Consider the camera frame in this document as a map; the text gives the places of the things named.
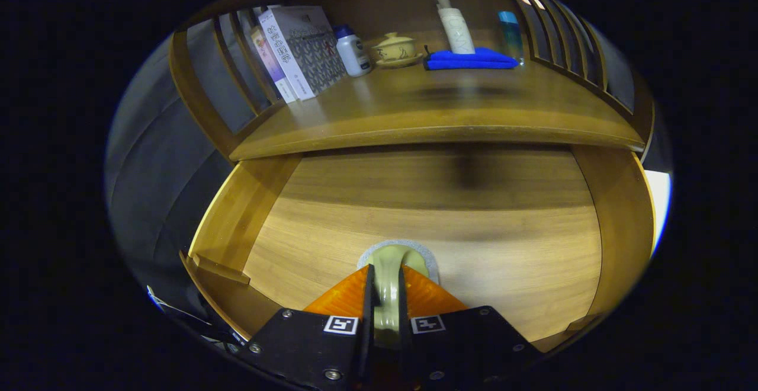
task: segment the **white lotion bottle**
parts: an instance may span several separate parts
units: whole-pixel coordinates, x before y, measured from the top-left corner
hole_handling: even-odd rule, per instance
[[[450,50],[453,53],[470,55],[474,51],[474,42],[471,41],[471,34],[468,32],[466,21],[461,15],[461,11],[450,5],[450,0],[436,0],[438,4],[439,19],[445,27],[447,41],[450,43]]]
[[[360,77],[371,71],[371,59],[366,55],[358,36],[348,25],[334,27],[336,51],[350,77]]]

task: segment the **black background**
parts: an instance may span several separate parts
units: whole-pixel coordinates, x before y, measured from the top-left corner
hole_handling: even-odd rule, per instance
[[[264,385],[164,318],[119,259],[102,197],[109,122],[142,61],[213,0],[6,0],[10,309],[4,389]],[[747,387],[754,105],[749,0],[563,0],[656,95],[675,156],[658,253],[624,304],[515,386]]]

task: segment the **blue microfiber towel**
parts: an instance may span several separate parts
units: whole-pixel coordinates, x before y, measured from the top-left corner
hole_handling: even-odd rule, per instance
[[[469,55],[452,53],[449,50],[430,53],[424,61],[424,68],[427,70],[513,69],[519,65],[519,61],[514,58],[492,49],[477,47],[474,51],[476,53]]]
[[[493,61],[427,61],[424,68],[427,70],[454,70],[454,69],[514,69],[519,66],[519,62],[512,59],[512,62],[493,62]]]
[[[441,50],[435,53],[429,54],[430,61],[491,61],[491,62],[511,62],[515,61],[510,56],[495,52],[492,49],[485,47],[477,47],[474,49],[476,53],[462,55],[460,53],[453,53],[449,50]]]

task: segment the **white book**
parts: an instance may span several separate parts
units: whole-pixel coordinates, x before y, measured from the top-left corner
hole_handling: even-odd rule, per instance
[[[271,46],[268,45],[268,40],[264,37],[260,28],[255,27],[252,32],[252,44],[255,45],[255,49],[258,51],[258,56],[261,58],[263,65],[268,71],[268,75],[271,76],[271,80],[274,81],[274,85],[277,87],[277,91],[281,94],[284,102],[290,103],[297,100],[297,95],[290,86],[287,77],[284,75],[281,65],[274,56],[274,51],[271,50]]]
[[[301,100],[315,97],[346,75],[334,32],[321,7],[269,8],[258,22]]]

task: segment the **screw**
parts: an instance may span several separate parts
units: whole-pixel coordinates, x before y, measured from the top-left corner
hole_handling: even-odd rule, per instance
[[[340,380],[342,379],[342,374],[334,369],[327,369],[324,370],[324,376],[327,377],[328,380]]]

